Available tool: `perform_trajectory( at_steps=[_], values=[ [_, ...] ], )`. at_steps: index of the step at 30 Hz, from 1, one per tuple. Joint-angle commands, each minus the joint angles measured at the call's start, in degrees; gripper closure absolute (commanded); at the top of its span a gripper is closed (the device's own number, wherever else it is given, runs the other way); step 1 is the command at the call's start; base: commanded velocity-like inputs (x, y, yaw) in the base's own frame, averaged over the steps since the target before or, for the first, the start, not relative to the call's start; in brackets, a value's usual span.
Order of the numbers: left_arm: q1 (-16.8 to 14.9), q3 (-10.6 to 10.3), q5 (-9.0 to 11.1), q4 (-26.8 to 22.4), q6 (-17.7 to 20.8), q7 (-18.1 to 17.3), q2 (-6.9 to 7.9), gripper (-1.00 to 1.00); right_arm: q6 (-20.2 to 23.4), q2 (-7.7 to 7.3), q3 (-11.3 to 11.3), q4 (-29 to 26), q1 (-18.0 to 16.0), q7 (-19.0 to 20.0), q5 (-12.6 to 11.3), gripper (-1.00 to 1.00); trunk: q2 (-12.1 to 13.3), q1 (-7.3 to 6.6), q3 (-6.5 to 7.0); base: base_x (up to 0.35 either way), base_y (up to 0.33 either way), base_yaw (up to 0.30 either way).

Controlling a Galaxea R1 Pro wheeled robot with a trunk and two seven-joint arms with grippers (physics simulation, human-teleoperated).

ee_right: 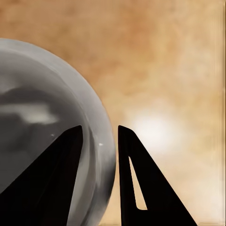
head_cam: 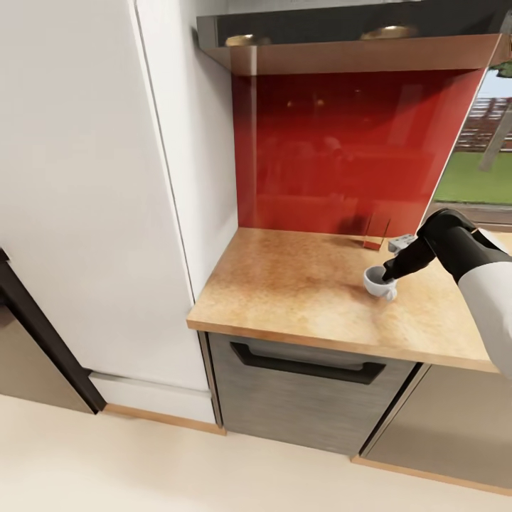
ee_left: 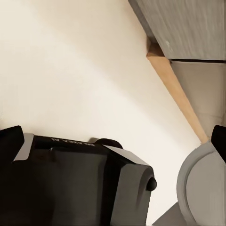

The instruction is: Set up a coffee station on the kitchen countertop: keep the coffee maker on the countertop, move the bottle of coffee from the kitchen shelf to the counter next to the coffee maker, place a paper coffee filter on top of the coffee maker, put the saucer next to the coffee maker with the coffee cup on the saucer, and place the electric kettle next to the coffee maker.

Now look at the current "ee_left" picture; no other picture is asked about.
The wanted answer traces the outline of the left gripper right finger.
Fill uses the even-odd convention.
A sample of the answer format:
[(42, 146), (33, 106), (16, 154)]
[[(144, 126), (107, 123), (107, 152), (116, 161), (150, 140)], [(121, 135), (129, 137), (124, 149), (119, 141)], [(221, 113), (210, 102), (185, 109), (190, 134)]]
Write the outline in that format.
[(226, 163), (226, 127), (216, 125), (212, 132), (211, 141)]

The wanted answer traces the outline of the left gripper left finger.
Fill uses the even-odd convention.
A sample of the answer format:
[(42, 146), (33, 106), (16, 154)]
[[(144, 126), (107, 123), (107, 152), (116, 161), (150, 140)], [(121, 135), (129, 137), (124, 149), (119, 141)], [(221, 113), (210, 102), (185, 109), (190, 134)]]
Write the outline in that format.
[(0, 130), (0, 181), (24, 144), (21, 126)]

